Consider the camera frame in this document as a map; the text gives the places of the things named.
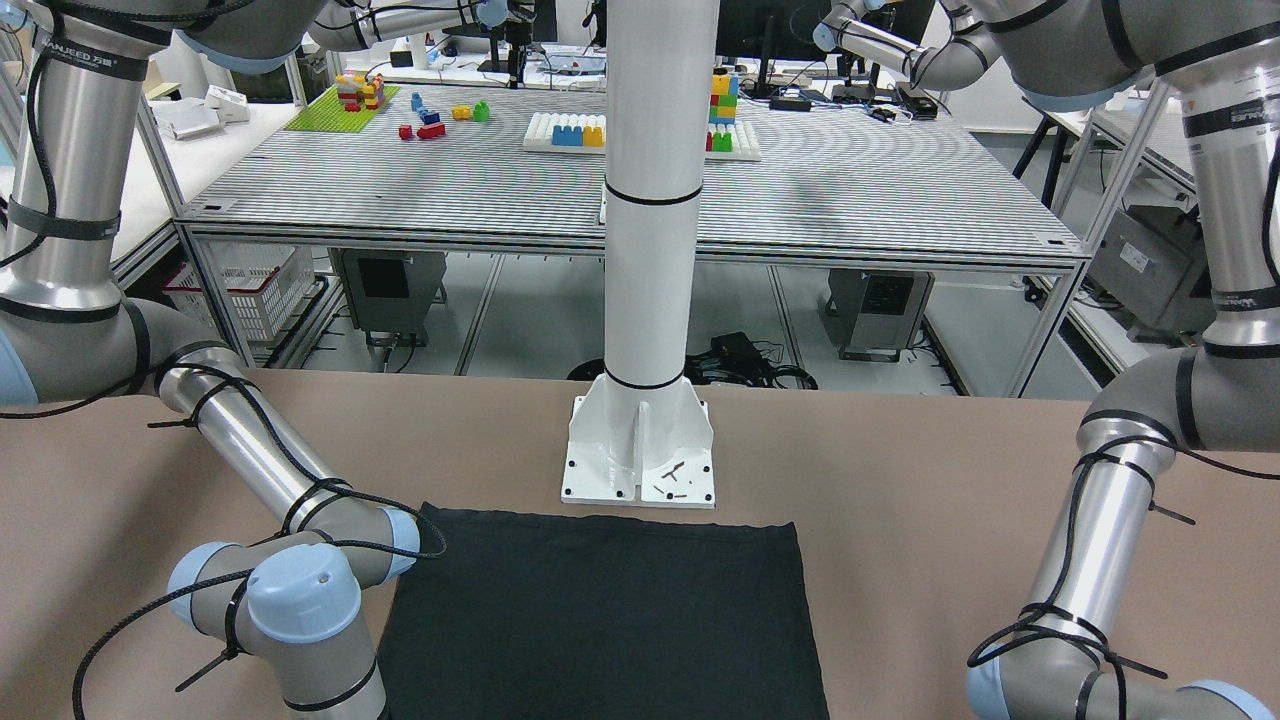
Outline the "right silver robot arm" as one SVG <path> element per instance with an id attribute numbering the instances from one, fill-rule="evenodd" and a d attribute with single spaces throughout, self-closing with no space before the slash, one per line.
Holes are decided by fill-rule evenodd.
<path id="1" fill-rule="evenodd" d="M 154 396 L 280 521 L 175 566 L 159 606 L 273 670 L 293 719 L 387 719 L 364 592 L 442 555 L 412 507 L 337 477 L 244 374 L 237 351 L 113 278 L 150 58 L 182 38 L 238 72 L 279 67 L 330 1 L 20 1 L 35 23 L 3 237 L 3 406 L 68 413 Z"/>

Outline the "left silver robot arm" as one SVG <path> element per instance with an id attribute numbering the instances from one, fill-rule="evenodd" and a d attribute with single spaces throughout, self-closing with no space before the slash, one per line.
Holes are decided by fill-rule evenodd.
<path id="1" fill-rule="evenodd" d="M 1018 620 L 968 659 L 982 719 L 1268 719 L 1224 682 L 1140 679 L 1107 633 L 1158 475 L 1179 454 L 1277 451 L 1275 1 L 947 1 L 951 35 L 918 47 L 835 1 L 815 42 L 955 90 L 1005 60 L 1044 111 L 1094 108 L 1146 69 L 1175 88 L 1190 147 L 1215 318 L 1194 348 L 1155 354 L 1094 398 L 1070 493 Z"/>

